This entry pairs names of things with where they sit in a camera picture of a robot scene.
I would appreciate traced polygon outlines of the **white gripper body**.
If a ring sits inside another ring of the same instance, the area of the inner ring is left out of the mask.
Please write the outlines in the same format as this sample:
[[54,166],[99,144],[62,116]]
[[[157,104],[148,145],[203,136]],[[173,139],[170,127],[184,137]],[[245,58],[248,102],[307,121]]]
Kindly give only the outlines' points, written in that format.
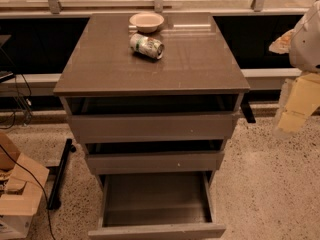
[[276,112],[277,124],[292,124],[294,121],[293,116],[286,109],[286,104],[288,102],[293,83],[293,80],[286,79],[282,85],[278,101],[278,110]]

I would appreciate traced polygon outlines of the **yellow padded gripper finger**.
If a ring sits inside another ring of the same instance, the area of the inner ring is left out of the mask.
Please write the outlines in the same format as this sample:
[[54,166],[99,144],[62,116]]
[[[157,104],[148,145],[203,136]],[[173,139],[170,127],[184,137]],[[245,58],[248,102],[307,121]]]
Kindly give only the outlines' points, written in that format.
[[286,109],[293,116],[294,121],[292,124],[277,124],[275,115],[273,134],[278,138],[286,138],[297,133],[320,107],[319,74],[305,73],[293,81]]

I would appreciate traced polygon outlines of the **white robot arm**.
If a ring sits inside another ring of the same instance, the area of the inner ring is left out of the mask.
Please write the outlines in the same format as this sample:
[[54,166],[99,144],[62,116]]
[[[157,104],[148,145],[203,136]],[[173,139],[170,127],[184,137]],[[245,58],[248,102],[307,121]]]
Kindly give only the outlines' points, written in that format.
[[320,107],[320,0],[269,50],[288,53],[290,64],[301,70],[299,77],[286,79],[282,85],[274,117],[273,134],[285,138],[297,133]]

